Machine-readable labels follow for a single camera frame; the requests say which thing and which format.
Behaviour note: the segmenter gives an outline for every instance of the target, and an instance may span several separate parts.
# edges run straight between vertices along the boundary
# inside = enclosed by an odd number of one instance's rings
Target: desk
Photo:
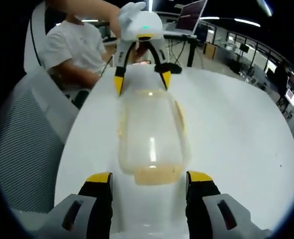
[[[158,89],[162,83],[153,67],[128,66],[125,83]],[[116,220],[126,230],[141,220],[161,230],[188,230],[184,173],[175,184],[138,187],[119,169],[121,109],[114,71],[109,68],[96,84],[71,129],[59,166],[55,205],[77,194],[90,175],[111,171],[112,232],[117,231]],[[221,193],[230,194],[251,212],[253,223],[274,229],[294,199],[294,139],[276,105],[249,84],[194,68],[173,75],[168,91],[185,116],[192,155],[187,170],[210,175]]]
[[[197,46],[196,36],[195,35],[186,35],[186,34],[174,32],[174,31],[164,31],[163,34],[164,34],[165,39],[186,41],[190,44],[187,66],[192,67],[193,59],[194,59],[195,51],[196,51],[196,46]]]

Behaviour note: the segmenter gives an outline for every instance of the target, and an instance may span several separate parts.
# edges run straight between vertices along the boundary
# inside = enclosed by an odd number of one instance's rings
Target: chair
[[[47,213],[64,143],[78,110],[39,67],[0,110],[0,187],[9,206]]]

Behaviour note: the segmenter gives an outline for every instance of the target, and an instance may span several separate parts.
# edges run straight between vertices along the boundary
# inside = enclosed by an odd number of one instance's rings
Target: person
[[[65,20],[47,34],[40,58],[61,88],[91,89],[111,55],[95,26],[67,13]]]
[[[287,90],[287,80],[288,76],[290,75],[287,70],[287,63],[286,61],[282,61],[280,65],[275,69],[273,79],[277,84],[278,87],[278,93],[280,94],[279,100],[276,102],[278,106],[285,106],[285,109],[283,112],[286,110],[289,102],[285,98],[286,90]]]

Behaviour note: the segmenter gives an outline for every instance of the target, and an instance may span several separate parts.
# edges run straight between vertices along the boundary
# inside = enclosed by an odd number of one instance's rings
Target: white t-shirt
[[[72,59],[74,65],[100,74],[106,65],[101,58],[105,52],[101,33],[95,26],[63,21],[47,34],[40,56],[46,70]]]

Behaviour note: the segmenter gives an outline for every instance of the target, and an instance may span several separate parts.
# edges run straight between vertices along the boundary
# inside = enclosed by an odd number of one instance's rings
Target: gray chair
[[[77,116],[39,67],[15,86],[0,110],[0,187],[9,206],[47,213],[64,143]]]

